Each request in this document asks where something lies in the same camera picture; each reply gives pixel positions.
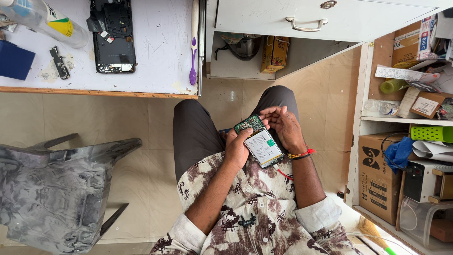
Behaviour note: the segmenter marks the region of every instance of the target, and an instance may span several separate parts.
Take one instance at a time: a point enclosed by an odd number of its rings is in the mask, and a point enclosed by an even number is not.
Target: transparent container
[[[401,230],[423,244],[429,250],[450,250],[453,254],[453,242],[443,242],[430,235],[433,219],[453,221],[453,202],[417,203],[404,197],[401,202]]]
[[[400,89],[409,87],[409,84],[402,79],[391,79],[381,84],[381,91],[385,94],[393,93]]]
[[[380,112],[381,114],[394,116],[398,113],[398,105],[385,103],[376,99],[368,99],[363,106],[365,110],[371,112]]]
[[[73,48],[88,43],[85,29],[42,0],[0,0],[0,10],[11,20]]]

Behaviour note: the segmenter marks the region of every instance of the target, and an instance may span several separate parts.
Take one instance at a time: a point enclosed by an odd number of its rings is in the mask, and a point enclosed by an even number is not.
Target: green bottle
[[[381,91],[385,94],[389,94],[400,89],[409,87],[409,84],[402,79],[391,79],[381,84]]]

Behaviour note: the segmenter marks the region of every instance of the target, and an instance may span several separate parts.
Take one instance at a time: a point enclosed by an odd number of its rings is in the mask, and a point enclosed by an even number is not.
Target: green plastic basket
[[[412,127],[410,138],[412,140],[453,142],[453,127]]]

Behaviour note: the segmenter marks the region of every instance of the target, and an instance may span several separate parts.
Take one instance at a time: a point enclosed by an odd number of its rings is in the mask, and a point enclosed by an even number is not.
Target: scratched desk
[[[89,0],[46,0],[49,5],[87,29],[90,16]],[[200,1],[200,14],[203,1]],[[96,73],[93,39],[81,49],[73,49],[41,33],[19,25],[13,33],[5,31],[8,41],[35,52],[32,68],[25,81],[0,76],[0,92],[64,93],[104,96],[198,98],[201,95],[200,70],[204,45],[195,59],[198,67],[197,82],[191,85],[189,72],[192,66],[190,42],[192,37],[192,0],[133,0],[136,65],[133,74]],[[200,19],[204,42],[204,19]],[[49,49],[58,46],[60,56],[71,68],[71,77],[61,80]]]

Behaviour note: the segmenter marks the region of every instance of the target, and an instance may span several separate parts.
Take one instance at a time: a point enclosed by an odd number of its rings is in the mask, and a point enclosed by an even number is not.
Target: red cable
[[[283,173],[282,171],[280,171],[280,168],[279,168],[279,169],[277,169],[277,171],[279,171],[279,172],[280,172],[281,174],[283,174],[283,175],[284,175],[284,176],[285,176],[286,178],[288,178],[288,179],[290,179],[290,180],[294,181],[294,179],[293,179],[293,178],[291,178],[291,177],[289,177],[289,176],[285,175],[285,174],[284,174],[284,173]]]

